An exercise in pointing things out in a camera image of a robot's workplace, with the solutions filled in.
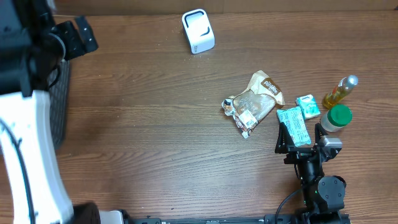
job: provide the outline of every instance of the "white container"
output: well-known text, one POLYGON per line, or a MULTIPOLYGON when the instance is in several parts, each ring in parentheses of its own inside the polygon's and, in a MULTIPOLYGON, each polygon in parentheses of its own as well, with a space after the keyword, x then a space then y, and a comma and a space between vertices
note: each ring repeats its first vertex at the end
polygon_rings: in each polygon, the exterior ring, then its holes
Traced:
POLYGON ((328 113, 325 113, 322 117, 321 117, 321 125, 322 127, 329 132, 336 132, 338 130, 340 130, 343 127, 337 127, 332 125, 329 120, 328 120, 328 113))
POLYGON ((321 117, 322 127, 335 132, 345 127, 353 119, 351 110, 345 105, 336 105, 321 117))
POLYGON ((215 46, 214 33, 207 13, 203 9, 186 12, 182 16, 182 25, 193 54, 204 52, 215 46))

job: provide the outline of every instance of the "small box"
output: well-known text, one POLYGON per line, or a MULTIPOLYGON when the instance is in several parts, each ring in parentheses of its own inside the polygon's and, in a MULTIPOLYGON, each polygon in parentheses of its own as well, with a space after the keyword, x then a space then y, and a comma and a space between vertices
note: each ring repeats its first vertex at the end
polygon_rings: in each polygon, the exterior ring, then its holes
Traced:
POLYGON ((182 16, 182 25, 193 54, 204 52, 214 47, 214 33, 207 13, 204 10, 196 9, 186 12, 182 16))
POLYGON ((304 119, 311 119, 321 114, 313 95, 298 97, 296 104, 301 108, 304 119))

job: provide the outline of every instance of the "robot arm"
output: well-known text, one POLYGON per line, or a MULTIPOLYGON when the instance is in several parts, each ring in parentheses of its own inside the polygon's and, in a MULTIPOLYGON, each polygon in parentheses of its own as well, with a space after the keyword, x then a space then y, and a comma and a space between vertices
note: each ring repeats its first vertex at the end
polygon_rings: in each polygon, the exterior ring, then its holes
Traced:
POLYGON ((273 223, 278 223, 278 214, 283 204, 298 192, 303 192, 305 208, 296 210, 293 223, 332 224, 349 223, 349 216, 340 214, 344 208, 346 182, 338 176, 325 176, 322 162, 334 159, 342 150, 339 138, 329 136, 320 123, 315 125, 315 145, 295 147, 284 123, 279 125, 279 137, 275 153, 286 154, 285 164, 294 164, 301 189, 289 195, 279 206, 273 223))
POLYGON ((45 0, 0 1, 0 146, 14 223, 67 223, 73 206, 50 131, 50 73, 98 48, 84 17, 55 25, 45 0))
POLYGON ((21 92, 1 95, 0 105, 6 108, 0 110, 0 142, 14 208, 17 208, 14 209, 14 223, 31 223, 32 215, 36 223, 70 221, 73 206, 55 158, 49 123, 49 93, 34 90, 32 96, 26 98, 21 92), (17 148, 11 138, 15 138, 17 148))

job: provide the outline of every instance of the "black bracket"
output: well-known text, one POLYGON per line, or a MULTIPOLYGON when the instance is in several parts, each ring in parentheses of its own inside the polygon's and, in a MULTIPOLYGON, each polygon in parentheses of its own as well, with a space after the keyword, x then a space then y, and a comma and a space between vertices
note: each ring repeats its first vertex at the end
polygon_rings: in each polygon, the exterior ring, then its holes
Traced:
POLYGON ((328 133, 322 125, 320 123, 315 124, 315 143, 318 144, 321 137, 326 135, 328 135, 328 133))
POLYGON ((65 60, 71 60, 98 49, 93 29, 85 17, 76 17, 75 22, 79 28, 79 32, 75 29, 71 21, 58 24, 55 31, 65 44, 65 60))
MULTIPOLYGON (((278 215, 278 224, 293 224, 295 220, 294 215, 278 215)), ((274 224, 275 215, 265 215, 264 224, 274 224)))
POLYGON ((289 154, 291 152, 308 154, 312 152, 312 147, 295 147, 286 124, 282 122, 279 124, 279 136, 276 142, 275 153, 289 154))

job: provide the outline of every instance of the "label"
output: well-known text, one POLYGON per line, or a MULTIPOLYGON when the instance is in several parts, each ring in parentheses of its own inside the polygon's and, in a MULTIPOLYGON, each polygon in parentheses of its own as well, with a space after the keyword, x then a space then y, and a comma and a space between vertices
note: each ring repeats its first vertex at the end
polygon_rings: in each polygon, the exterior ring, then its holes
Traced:
POLYGON ((312 101, 313 96, 312 95, 302 96, 299 97, 299 99, 302 100, 303 102, 309 103, 312 101))
POLYGON ((333 89, 333 91, 331 92, 332 95, 336 94, 337 88, 338 88, 338 85, 337 85, 337 86, 333 89))
POLYGON ((271 78, 264 79, 261 85, 267 88, 275 96, 280 92, 279 86, 277 86, 271 78))
POLYGON ((335 131, 338 131, 341 129, 341 127, 334 126, 329 122, 328 113, 325 113, 321 117, 321 125, 322 125, 323 129, 325 129, 326 131, 329 131, 329 132, 335 132, 335 131))
POLYGON ((257 124, 257 119, 249 110, 245 110, 241 115, 239 115, 239 119, 247 129, 250 129, 252 126, 257 124))

